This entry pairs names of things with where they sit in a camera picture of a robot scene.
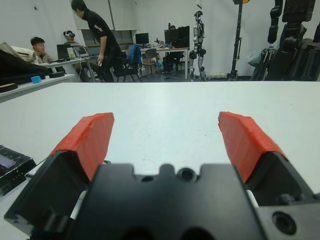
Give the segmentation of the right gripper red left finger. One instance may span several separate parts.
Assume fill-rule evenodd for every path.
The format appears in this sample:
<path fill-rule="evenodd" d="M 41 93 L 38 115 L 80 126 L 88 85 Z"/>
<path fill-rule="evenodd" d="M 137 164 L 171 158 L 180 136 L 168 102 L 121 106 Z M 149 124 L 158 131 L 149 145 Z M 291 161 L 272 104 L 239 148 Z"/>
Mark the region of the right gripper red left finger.
<path fill-rule="evenodd" d="M 111 112 L 83 117 L 58 143 L 4 215 L 16 228 L 97 228 L 111 165 Z"/>

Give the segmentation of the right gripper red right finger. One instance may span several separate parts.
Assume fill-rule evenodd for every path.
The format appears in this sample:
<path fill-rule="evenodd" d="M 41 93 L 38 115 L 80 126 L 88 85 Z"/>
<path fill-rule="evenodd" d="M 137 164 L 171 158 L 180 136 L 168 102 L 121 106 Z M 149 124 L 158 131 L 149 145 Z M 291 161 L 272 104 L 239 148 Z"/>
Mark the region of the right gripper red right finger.
<path fill-rule="evenodd" d="M 281 148 L 249 116 L 221 111 L 227 156 L 259 206 L 315 203 L 316 195 Z"/>

